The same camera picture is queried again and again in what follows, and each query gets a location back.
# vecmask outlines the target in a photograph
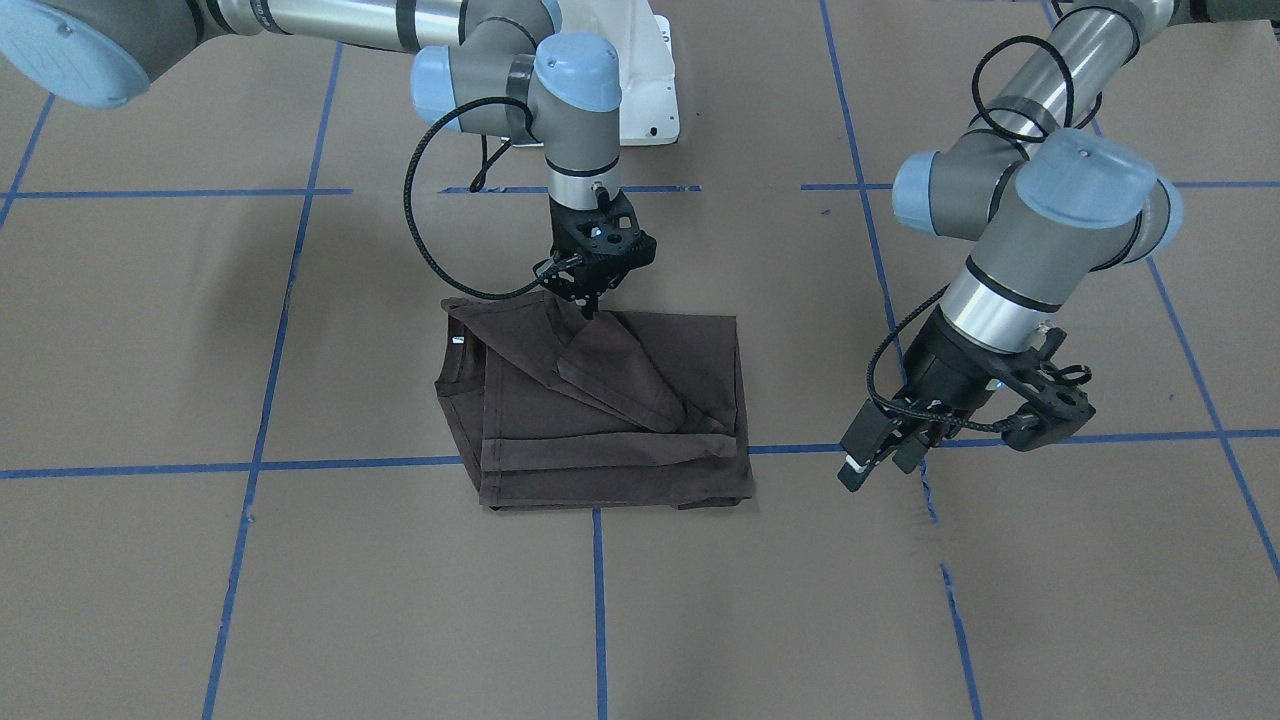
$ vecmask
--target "gray joint housing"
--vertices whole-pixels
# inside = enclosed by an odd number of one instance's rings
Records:
[[[951,150],[933,154],[928,167],[922,163],[910,168],[910,160],[904,164],[902,173],[893,183],[895,210],[900,211],[900,219],[908,227],[943,237],[977,241],[983,237],[997,211],[1006,205],[1020,204],[1018,193],[1010,191],[1010,182],[1025,163],[1018,143],[989,129],[965,133]],[[913,187],[918,188],[914,192],[916,202],[910,208],[913,202],[902,196],[913,195]],[[919,192],[920,187],[927,187],[924,195]],[[1176,220],[1174,215],[1178,214],[1178,200],[1171,199],[1172,195],[1176,195],[1172,184],[1157,178],[1138,217],[1108,231],[1114,236],[1107,243],[1110,255],[1106,255],[1106,250],[1100,250],[1106,256],[1091,256],[1085,272],[1134,263],[1155,252],[1170,237],[1170,229],[1176,232],[1176,227],[1171,228]],[[904,217],[901,213],[918,213],[918,217]]]
[[[493,31],[481,35],[490,26]],[[424,120],[435,123],[451,108],[484,97],[525,102],[532,113],[531,135],[521,109],[498,104],[476,108],[451,127],[541,142],[552,200],[594,210],[602,192],[612,200],[621,191],[617,51],[593,33],[538,38],[531,55],[529,45],[509,22],[481,22],[461,47],[424,49],[412,78],[415,105]]]
[[[991,222],[942,297],[972,341],[1025,350],[1089,272],[1139,260],[1181,223],[1176,190],[1137,154],[1088,133],[1053,133],[1018,163]]]
[[[184,0],[44,0],[83,20],[128,53],[152,81],[201,42],[227,35],[204,3]]]
[[[493,51],[532,53],[558,28],[549,10],[532,0],[466,0],[458,44]],[[511,33],[524,36],[525,42]]]

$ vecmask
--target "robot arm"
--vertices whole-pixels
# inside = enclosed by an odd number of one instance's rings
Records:
[[[561,23],[557,0],[0,0],[0,51],[55,95],[99,109],[146,92],[221,35],[416,53],[412,97],[425,122],[508,99],[444,127],[543,143],[553,243],[538,282],[590,316],[600,295],[653,261],[655,243],[621,191],[617,51]]]
[[[486,26],[493,32],[481,35]],[[543,143],[552,251],[535,272],[591,316],[600,296],[653,263],[657,250],[621,188],[618,56],[596,35],[557,33],[530,47],[511,27],[481,23],[460,47],[422,49],[413,63],[413,105],[433,128],[454,108],[484,99],[507,97],[529,109],[531,122],[518,105],[494,104],[444,127]]]
[[[977,243],[908,348],[901,389],[879,397],[868,372],[872,397],[841,441],[840,479],[850,491],[890,456],[911,471],[964,428],[997,432],[1025,451],[1071,436],[1094,414],[1079,387],[1088,369],[1053,365],[1065,333],[1047,324],[1085,274],[1167,243],[1181,202],[1140,156],[1073,126],[1083,124],[1083,100],[1169,24],[1174,3],[1074,6],[1047,41],[1014,38],[988,54],[979,73],[1014,42],[1043,50],[989,102],[975,73],[978,117],[968,131],[946,152],[913,155],[895,179],[900,222]],[[1001,387],[1021,396],[1021,407],[998,423],[974,423]]]

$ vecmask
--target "folded brown shirt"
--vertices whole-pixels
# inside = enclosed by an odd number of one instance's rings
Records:
[[[737,505],[754,491],[733,318],[445,300],[435,383],[480,503]]]

